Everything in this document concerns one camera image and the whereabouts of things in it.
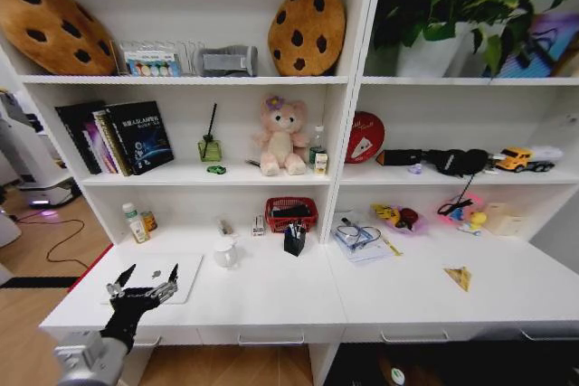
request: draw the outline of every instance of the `red basket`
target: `red basket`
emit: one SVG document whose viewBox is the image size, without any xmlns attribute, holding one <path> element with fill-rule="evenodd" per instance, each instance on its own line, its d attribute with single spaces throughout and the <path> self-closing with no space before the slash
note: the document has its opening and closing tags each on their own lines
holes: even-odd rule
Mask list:
<svg viewBox="0 0 579 386">
<path fill-rule="evenodd" d="M 287 210 L 297 205 L 306 205 L 311 215 L 302 217 L 273 217 L 271 215 L 274 208 Z M 318 209 L 316 203 L 309 198 L 270 198 L 265 203 L 265 220 L 273 232 L 284 232 L 288 225 L 295 221 L 301 221 L 306 231 L 309 231 L 318 221 Z"/>
</svg>

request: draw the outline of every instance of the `white mug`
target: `white mug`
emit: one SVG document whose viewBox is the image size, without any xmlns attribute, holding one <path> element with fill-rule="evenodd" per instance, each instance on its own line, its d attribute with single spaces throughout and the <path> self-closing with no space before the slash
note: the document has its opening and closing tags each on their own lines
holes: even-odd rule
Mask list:
<svg viewBox="0 0 579 386">
<path fill-rule="evenodd" d="M 236 240 L 223 239 L 214 244 L 215 262 L 225 268 L 231 268 L 237 262 Z"/>
</svg>

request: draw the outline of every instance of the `robotic arm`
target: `robotic arm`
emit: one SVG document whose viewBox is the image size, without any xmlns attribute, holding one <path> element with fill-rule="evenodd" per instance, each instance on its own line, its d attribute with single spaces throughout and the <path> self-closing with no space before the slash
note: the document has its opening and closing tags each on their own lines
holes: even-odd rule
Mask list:
<svg viewBox="0 0 579 386">
<path fill-rule="evenodd" d="M 178 264 L 158 287 L 123 288 L 135 266 L 123 271 L 114 284 L 107 284 L 114 314 L 105 328 L 69 334 L 54 349 L 63 369 L 58 386 L 115 386 L 141 316 L 177 291 Z"/>
</svg>

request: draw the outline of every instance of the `eyeglasses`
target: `eyeglasses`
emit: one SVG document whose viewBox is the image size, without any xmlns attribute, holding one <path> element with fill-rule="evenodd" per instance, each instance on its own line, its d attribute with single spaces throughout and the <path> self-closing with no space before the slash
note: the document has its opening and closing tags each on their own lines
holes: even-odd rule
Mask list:
<svg viewBox="0 0 579 386">
<path fill-rule="evenodd" d="M 344 245 L 354 251 L 363 248 L 366 244 L 376 241 L 382 235 L 382 232 L 373 226 L 364 226 L 362 228 L 355 226 L 338 226 L 336 234 Z"/>
</svg>

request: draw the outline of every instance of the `white shelving unit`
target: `white shelving unit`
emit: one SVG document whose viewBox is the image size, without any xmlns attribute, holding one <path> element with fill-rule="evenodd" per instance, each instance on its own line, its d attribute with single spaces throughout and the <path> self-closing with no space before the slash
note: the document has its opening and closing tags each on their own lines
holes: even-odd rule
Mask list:
<svg viewBox="0 0 579 386">
<path fill-rule="evenodd" d="M 187 303 L 147 313 L 138 336 L 161 336 L 163 344 L 237 344 L 241 335 L 268 343 L 287 342 L 290 335 L 290 341 L 310 344 L 316 384 L 323 383 L 340 341 L 446 340 L 445 334 L 465 340 L 498 325 L 524 325 L 535 332 L 537 325 L 579 325 L 579 302 L 573 296 L 579 277 L 528 243 L 579 188 L 579 79 L 365 76 L 377 0 L 344 0 L 346 37 L 336 75 L 304 78 L 279 77 L 267 48 L 270 22 L 282 0 L 78 1 L 119 40 L 255 45 L 260 76 L 53 76 L 0 35 L 0 68 L 32 99 L 115 244 L 43 322 L 49 333 L 61 337 L 73 330 L 101 328 L 110 309 L 96 306 L 92 295 L 116 278 L 111 276 L 115 258 L 136 258 L 139 252 L 194 252 L 209 258 Z M 565 5 L 579 4 L 570 0 Z M 261 130 L 259 105 L 268 92 L 307 102 L 306 132 L 311 134 L 317 124 L 325 126 L 327 175 L 263 177 L 243 162 L 259 157 L 251 135 Z M 156 100 L 175 161 L 140 176 L 89 174 L 54 108 L 95 99 Z M 208 174 L 196 151 L 214 102 L 214 135 L 222 141 L 225 175 Z M 472 191 L 487 201 L 508 202 L 527 216 L 527 225 L 517 237 L 485 232 L 475 239 L 441 226 L 435 217 L 438 206 L 458 194 L 466 179 L 438 174 L 428 165 L 421 175 L 374 161 L 344 165 L 356 110 L 383 120 L 386 149 L 498 152 L 506 146 L 551 145 L 561 147 L 565 158 L 547 174 L 477 175 Z M 262 240 L 247 237 L 251 219 L 263 212 L 272 196 L 316 201 L 318 224 L 298 259 L 282 251 L 279 234 Z M 157 217 L 159 229 L 144 245 L 128 236 L 120 207 L 129 201 Z M 432 227 L 417 239 L 384 229 L 404 255 L 355 267 L 338 250 L 330 223 L 334 211 L 366 212 L 371 202 L 413 207 L 432 220 Z M 223 213 L 242 235 L 244 258 L 230 271 L 217 268 L 210 258 L 218 237 L 210 225 Z M 469 293 L 444 275 L 442 269 L 448 266 L 471 269 Z"/>
</svg>

